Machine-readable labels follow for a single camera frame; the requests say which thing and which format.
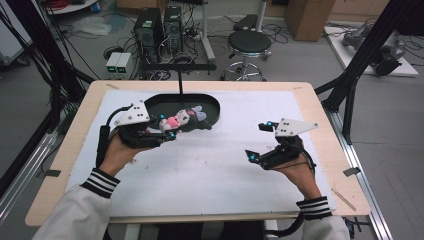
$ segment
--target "stool base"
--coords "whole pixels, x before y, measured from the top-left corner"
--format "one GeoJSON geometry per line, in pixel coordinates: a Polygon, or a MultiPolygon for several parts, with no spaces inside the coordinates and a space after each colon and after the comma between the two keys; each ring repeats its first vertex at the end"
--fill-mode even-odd
{"type": "Polygon", "coordinates": [[[231,64],[224,73],[225,80],[228,81],[262,81],[262,72],[254,64],[236,62],[231,64]]]}

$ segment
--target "white bracket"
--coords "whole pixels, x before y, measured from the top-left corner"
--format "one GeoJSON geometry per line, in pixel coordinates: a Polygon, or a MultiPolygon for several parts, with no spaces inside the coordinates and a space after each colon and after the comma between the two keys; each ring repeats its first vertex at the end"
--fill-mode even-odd
{"type": "Polygon", "coordinates": [[[116,120],[115,125],[122,126],[149,121],[149,113],[147,112],[144,102],[140,100],[140,102],[135,103],[118,120],[116,120]]]}
{"type": "Polygon", "coordinates": [[[275,136],[293,137],[315,128],[318,128],[318,123],[282,118],[275,130],[275,136]]]}

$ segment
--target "black tray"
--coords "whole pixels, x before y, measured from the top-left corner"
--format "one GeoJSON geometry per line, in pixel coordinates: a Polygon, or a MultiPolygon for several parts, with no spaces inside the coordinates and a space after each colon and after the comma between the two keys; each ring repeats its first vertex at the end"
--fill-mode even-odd
{"type": "MultiPolygon", "coordinates": [[[[158,94],[144,102],[150,115],[159,118],[161,115],[167,117],[175,116],[181,109],[192,108],[197,105],[202,106],[202,112],[205,112],[206,120],[210,125],[214,125],[221,112],[218,100],[203,93],[184,93],[184,94],[158,94]]],[[[149,127],[159,129],[158,123],[152,123],[149,127]]]]}

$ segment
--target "stool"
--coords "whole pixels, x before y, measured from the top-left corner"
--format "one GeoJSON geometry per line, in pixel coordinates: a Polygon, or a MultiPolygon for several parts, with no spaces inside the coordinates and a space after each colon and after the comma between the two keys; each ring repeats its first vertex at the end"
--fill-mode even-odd
{"type": "Polygon", "coordinates": [[[263,80],[261,70],[248,62],[250,57],[267,57],[270,53],[271,40],[263,33],[239,30],[228,36],[228,49],[232,52],[230,58],[234,55],[243,57],[242,62],[231,64],[224,73],[222,80],[247,80],[249,77],[257,76],[259,81],[263,80]]]}

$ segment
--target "hand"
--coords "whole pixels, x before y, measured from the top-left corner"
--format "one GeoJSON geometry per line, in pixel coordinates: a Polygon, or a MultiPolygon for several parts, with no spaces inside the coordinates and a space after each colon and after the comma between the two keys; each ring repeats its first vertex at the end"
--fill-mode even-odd
{"type": "Polygon", "coordinates": [[[293,161],[274,167],[273,170],[286,175],[297,186],[305,197],[305,200],[321,197],[321,192],[315,182],[311,169],[309,169],[308,161],[302,154],[293,161]]]}
{"type": "Polygon", "coordinates": [[[131,162],[139,152],[150,148],[130,148],[121,142],[119,134],[116,133],[110,140],[106,156],[99,169],[114,177],[125,165],[131,162]]]}

